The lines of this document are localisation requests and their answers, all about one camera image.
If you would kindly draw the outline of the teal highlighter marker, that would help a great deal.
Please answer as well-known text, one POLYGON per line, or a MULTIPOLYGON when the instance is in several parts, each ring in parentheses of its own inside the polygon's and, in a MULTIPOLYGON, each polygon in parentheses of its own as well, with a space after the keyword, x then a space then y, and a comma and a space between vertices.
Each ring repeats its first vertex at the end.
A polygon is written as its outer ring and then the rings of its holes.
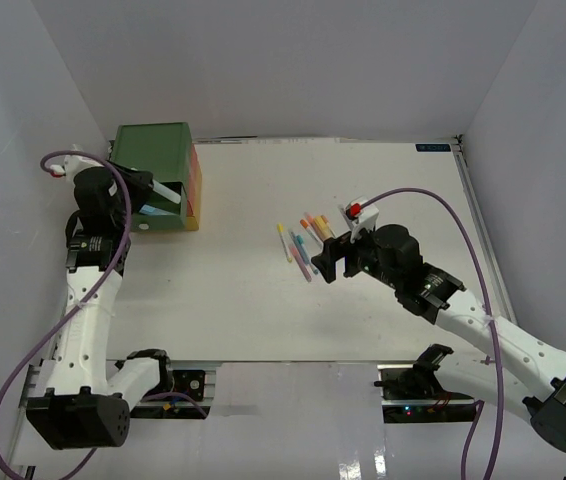
POLYGON ((153 181, 152 189, 156 194, 160 195, 161 197, 169 200, 174 204, 181 203, 181 195, 178 192, 172 190, 171 188, 161 184, 160 182, 153 181))

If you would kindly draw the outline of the light blue highlighter marker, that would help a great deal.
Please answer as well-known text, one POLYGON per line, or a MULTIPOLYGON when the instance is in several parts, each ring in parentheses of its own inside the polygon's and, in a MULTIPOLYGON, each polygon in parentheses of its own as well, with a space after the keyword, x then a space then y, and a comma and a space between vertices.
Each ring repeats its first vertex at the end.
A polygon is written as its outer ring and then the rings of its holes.
POLYGON ((149 204, 142 206, 139 213, 146 216, 175 216, 175 213, 172 211, 158 208, 149 204))

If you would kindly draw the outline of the yellow highlighter marker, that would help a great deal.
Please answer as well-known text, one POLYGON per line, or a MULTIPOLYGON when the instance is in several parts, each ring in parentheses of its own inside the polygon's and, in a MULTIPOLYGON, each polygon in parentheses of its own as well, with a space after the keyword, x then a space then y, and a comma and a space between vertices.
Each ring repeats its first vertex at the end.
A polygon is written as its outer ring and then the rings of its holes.
POLYGON ((318 225, 321 227, 321 229, 323 230, 323 233, 325 235, 325 240, 329 239, 329 238, 333 238, 330 235, 330 232, 327 230, 327 227, 324 223, 324 221, 322 220, 321 216, 315 216, 314 217, 316 219, 316 222, 318 223, 318 225))

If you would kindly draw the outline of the green top drawer box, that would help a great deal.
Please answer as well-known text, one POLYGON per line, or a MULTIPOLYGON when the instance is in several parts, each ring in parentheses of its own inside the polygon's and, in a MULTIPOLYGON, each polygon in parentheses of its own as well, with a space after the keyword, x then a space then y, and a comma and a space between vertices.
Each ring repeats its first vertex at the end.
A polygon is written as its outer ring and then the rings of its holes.
POLYGON ((127 124, 118 127, 111 161, 130 169, 149 171, 153 174, 154 181, 181 195, 181 203, 174 204, 153 192, 146 204, 172 211, 175 216, 135 213, 132 216, 133 231, 156 233, 185 229, 191 145, 191 131, 186 122, 127 124))

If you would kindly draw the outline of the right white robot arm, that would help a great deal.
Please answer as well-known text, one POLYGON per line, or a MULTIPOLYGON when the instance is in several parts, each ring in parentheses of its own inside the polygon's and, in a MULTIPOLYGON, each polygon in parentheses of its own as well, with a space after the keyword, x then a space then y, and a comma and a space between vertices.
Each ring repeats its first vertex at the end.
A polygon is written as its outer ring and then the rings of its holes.
POLYGON ((405 310, 493 361, 456 359, 451 348, 434 345, 418 358, 406 385, 429 399, 451 391, 502 404, 566 453, 565 351, 503 317, 490 316, 460 280, 423 260, 418 241, 401 225, 329 239, 311 260, 328 283, 336 279, 338 261, 344 263, 345 277, 364 273, 389 286, 405 310))

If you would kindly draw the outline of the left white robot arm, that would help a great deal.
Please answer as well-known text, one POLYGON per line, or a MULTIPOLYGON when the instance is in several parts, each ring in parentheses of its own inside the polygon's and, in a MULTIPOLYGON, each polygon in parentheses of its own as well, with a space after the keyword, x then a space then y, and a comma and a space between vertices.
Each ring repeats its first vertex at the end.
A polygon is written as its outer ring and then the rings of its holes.
POLYGON ((77 210, 66 224, 67 310, 55 364, 42 395, 27 401, 26 417, 54 450, 119 447, 131 412, 146 396, 162 399, 174 387, 169 356, 160 349, 136 351, 106 373, 114 302, 122 285, 130 241, 124 239, 126 199, 138 212, 150 197, 153 176, 120 168, 120 189, 104 167, 73 178, 77 210))

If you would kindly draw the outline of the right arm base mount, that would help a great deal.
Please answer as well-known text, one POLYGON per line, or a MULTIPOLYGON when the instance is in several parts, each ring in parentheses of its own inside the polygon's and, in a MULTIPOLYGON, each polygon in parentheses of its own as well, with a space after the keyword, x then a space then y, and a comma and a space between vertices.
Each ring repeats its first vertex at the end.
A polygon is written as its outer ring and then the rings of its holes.
POLYGON ((433 344, 409 364, 379 364, 374 386, 380 389, 385 424, 472 423, 475 400, 445 390, 435 378, 440 364, 453 354, 433 344))

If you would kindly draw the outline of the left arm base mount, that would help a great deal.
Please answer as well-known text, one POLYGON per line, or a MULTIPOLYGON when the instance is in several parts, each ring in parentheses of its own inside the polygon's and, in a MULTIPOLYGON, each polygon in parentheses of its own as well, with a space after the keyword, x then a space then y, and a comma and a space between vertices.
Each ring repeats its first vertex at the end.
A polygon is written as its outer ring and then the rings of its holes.
POLYGON ((172 371, 171 395, 141 402, 131 412, 135 419, 204 420, 214 397, 216 373, 213 370, 177 369, 172 371))

